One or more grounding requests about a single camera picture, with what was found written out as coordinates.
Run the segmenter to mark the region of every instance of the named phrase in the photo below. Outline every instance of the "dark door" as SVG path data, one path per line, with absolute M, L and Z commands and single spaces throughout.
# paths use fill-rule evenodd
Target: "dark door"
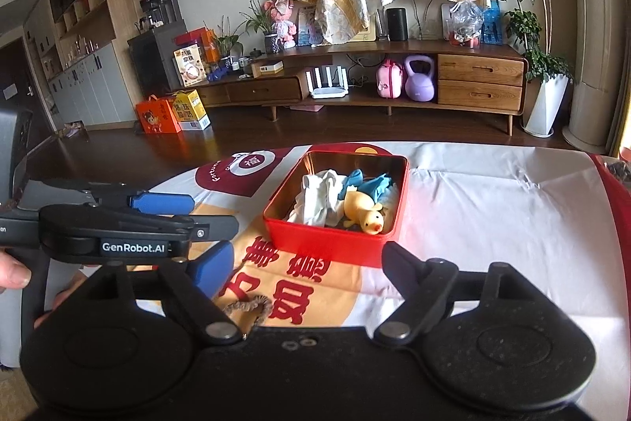
M 37 147 L 52 134 L 37 96 L 21 38 L 0 49 L 0 108 L 26 108 L 33 112 L 28 150 Z

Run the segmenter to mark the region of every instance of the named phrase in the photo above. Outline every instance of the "yellow rubber duck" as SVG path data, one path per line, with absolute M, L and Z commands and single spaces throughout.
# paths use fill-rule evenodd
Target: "yellow rubber duck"
M 379 234 L 384 229 L 384 217 L 379 212 L 383 208 L 367 194 L 357 191 L 356 186 L 349 186 L 344 197 L 344 214 L 348 218 L 344 227 L 357 224 L 366 234 Z

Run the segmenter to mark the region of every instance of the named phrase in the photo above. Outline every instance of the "yellow snack box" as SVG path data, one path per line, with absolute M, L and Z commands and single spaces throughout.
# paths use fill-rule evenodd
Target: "yellow snack box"
M 206 116 L 197 90 L 177 92 L 171 97 L 171 105 L 178 122 L 198 122 Z

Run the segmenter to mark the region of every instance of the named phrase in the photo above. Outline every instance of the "wooden drawer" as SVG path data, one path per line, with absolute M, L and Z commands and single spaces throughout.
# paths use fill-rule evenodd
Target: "wooden drawer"
M 230 102 L 261 102 L 302 100 L 301 85 L 296 77 L 254 79 L 227 84 Z
M 504 84 L 438 81 L 438 104 L 519 112 L 522 89 Z
M 197 88 L 201 103 L 206 108 L 230 104 L 230 97 L 225 84 L 209 84 Z
M 438 79 L 522 86 L 524 63 L 479 56 L 438 56 Z

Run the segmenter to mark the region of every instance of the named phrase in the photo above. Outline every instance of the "metal screw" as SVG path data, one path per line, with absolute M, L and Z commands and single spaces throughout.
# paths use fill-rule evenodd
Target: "metal screw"
M 293 352 L 301 347 L 296 341 L 283 341 L 280 346 L 288 352 Z
M 316 344 L 317 344 L 317 341 L 313 338 L 305 337 L 301 339 L 301 345 L 306 346 L 307 348 L 310 346 L 315 346 Z
M 409 336 L 409 325 L 401 321 L 387 321 L 379 327 L 381 335 L 388 339 L 405 339 Z
M 215 321 L 206 327 L 206 334 L 215 339 L 232 339 L 239 329 L 226 321 Z

